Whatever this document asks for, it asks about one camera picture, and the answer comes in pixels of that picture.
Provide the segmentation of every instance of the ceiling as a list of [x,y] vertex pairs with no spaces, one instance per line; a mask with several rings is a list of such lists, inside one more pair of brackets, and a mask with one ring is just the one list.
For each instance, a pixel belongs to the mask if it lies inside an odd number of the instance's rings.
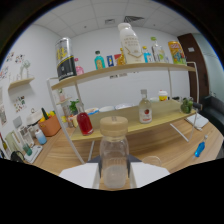
[[[125,16],[143,17],[131,23],[180,36],[200,33],[175,11],[151,0],[72,0],[41,16],[33,24],[43,26],[61,37],[73,38],[93,30],[117,27]],[[105,20],[114,19],[113,24]]]

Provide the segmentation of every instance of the orange pot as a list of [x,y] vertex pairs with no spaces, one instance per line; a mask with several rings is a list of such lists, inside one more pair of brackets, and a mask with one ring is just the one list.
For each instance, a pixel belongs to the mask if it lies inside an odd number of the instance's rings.
[[61,129],[57,116],[53,116],[43,122],[38,122],[40,129],[43,131],[46,137],[56,135]]

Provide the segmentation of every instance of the metal shelf frame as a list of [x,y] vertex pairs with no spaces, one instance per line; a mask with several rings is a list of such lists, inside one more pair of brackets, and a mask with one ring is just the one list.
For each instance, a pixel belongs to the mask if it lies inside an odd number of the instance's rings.
[[[187,64],[194,64],[195,66],[195,74],[196,74],[196,80],[197,80],[197,103],[199,102],[199,81],[198,81],[198,72],[197,72],[197,66],[196,66],[196,63],[195,62],[187,62]],[[170,100],[172,100],[172,80],[171,80],[171,74],[170,74],[170,68],[167,67],[167,71],[168,71],[168,75],[169,75],[169,84],[170,84]],[[59,114],[58,110],[57,110],[57,107],[56,107],[56,104],[54,102],[54,97],[53,97],[53,93],[52,93],[52,86],[50,84],[50,81],[51,80],[54,80],[54,79],[58,79],[58,77],[53,77],[53,78],[49,78],[47,79],[47,87],[48,87],[48,91],[49,91],[49,95],[50,95],[50,98],[51,98],[51,101],[52,101],[52,104],[53,104],[53,107],[54,107],[54,110],[56,112],[56,114]],[[73,81],[73,86],[75,86],[76,88],[76,92],[77,92],[77,96],[78,96],[78,99],[80,102],[82,102],[81,100],[81,95],[80,95],[80,92],[79,92],[79,89],[78,89],[78,85],[77,85],[77,82],[76,81]],[[179,131],[173,124],[170,124],[187,142],[189,142],[192,138],[192,135],[193,135],[193,132],[194,132],[194,129],[195,129],[195,122],[196,122],[196,118],[197,118],[197,112],[198,110],[196,109],[196,116],[195,116],[195,119],[194,119],[194,124],[192,126],[192,131],[190,133],[190,137],[187,138],[181,131]],[[83,161],[82,157],[80,156],[78,150],[76,149],[74,143],[71,141],[69,135],[68,135],[68,132],[65,128],[65,126],[63,125],[63,122],[62,120],[60,119],[60,117],[58,117],[58,121],[61,125],[61,128],[69,142],[69,144],[71,145],[73,151],[75,152],[76,156],[79,158],[80,162],[82,164],[85,164],[85,162]],[[93,151],[93,147],[94,147],[94,143],[95,141],[92,141],[92,144],[91,144],[91,148],[90,148],[90,153],[89,153],[89,157],[88,157],[88,161],[91,160],[91,156],[92,156],[92,151]]]

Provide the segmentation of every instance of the shelf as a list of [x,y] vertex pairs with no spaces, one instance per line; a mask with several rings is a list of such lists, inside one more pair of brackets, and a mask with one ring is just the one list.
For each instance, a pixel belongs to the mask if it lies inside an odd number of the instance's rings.
[[72,97],[70,97],[70,98],[68,98],[68,99],[65,99],[64,101],[61,101],[61,102],[59,102],[59,103],[56,103],[56,105],[60,105],[60,104],[62,104],[62,103],[65,103],[66,101],[68,101],[68,100],[70,100],[70,99],[72,99]]
[[149,124],[141,124],[139,122],[138,106],[129,107],[120,110],[102,112],[90,115],[90,120],[93,125],[94,132],[89,136],[83,136],[79,126],[70,136],[72,141],[93,141],[100,140],[102,135],[99,130],[100,119],[108,116],[122,116],[128,119],[128,135],[148,131],[156,128],[159,125],[172,123],[177,120],[185,119],[186,117],[195,114],[192,110],[190,114],[180,112],[180,103],[175,100],[167,100],[152,103],[152,122]]
[[32,80],[34,80],[34,78],[22,79],[22,80],[19,80],[19,81],[16,81],[16,82],[12,82],[12,83],[10,83],[8,90],[12,89],[12,88],[15,88],[15,87],[18,87],[18,86],[21,86],[21,85],[24,85],[24,84],[28,84]]
[[87,72],[79,76],[69,77],[61,80],[56,85],[53,85],[52,90],[74,86],[76,83],[88,82],[94,79],[99,79],[115,74],[121,73],[133,73],[140,71],[190,71],[195,72],[195,68],[186,65],[175,65],[169,63],[139,63],[139,64],[127,64],[113,66],[109,68],[103,68],[92,72]]

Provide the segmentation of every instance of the wooden door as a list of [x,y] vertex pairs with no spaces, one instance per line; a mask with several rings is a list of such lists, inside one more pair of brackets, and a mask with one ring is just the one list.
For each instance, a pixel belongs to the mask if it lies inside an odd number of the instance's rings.
[[[209,95],[209,83],[208,74],[205,65],[205,61],[201,50],[194,39],[194,36],[189,33],[177,37],[187,59],[187,62],[195,62],[198,70],[198,80],[199,80],[199,103],[202,103],[202,98]],[[193,97],[194,101],[197,100],[197,82],[195,72],[189,72],[190,80],[190,96]]]

